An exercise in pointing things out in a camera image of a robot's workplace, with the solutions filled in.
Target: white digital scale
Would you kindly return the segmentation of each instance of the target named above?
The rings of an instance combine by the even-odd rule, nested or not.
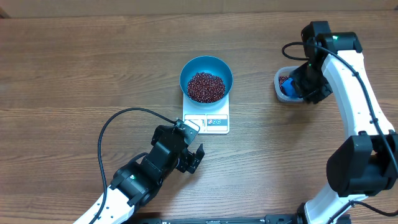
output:
[[[199,106],[183,95],[182,119],[200,127],[199,134],[229,133],[229,94],[211,106]]]

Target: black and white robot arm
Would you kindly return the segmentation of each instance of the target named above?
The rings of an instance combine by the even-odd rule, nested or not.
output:
[[[361,201],[392,188],[397,179],[395,161],[382,138],[386,138],[395,160],[398,160],[398,137],[372,91],[356,34],[331,33],[326,21],[311,22],[302,31],[302,40],[296,44],[304,46],[308,62],[290,73],[294,94],[307,102],[318,103],[335,93],[346,140],[328,160],[328,183],[314,199],[298,208],[297,223],[336,223],[338,217],[351,207],[352,201]],[[286,45],[282,50],[284,55],[286,47],[296,44]],[[357,73],[354,74],[336,55],[321,48],[337,54]],[[380,131],[374,124],[370,108],[377,117]]]
[[[151,201],[160,190],[163,181],[176,168],[193,174],[205,152],[201,144],[196,153],[187,147],[199,132],[199,126],[191,121],[177,120],[174,126],[158,126],[152,137],[152,150],[140,164],[133,158],[113,175],[103,210],[96,220],[103,202],[103,195],[75,224],[122,223]]]

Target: bowl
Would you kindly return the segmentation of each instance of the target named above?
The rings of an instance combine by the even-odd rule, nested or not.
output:
[[[214,76],[220,77],[225,84],[225,92],[222,99],[212,103],[200,103],[188,96],[188,82],[197,73],[206,72]],[[187,98],[198,106],[213,106],[223,100],[231,91],[233,83],[232,71],[228,65],[221,59],[213,56],[199,56],[189,61],[183,68],[180,74],[181,90]]]

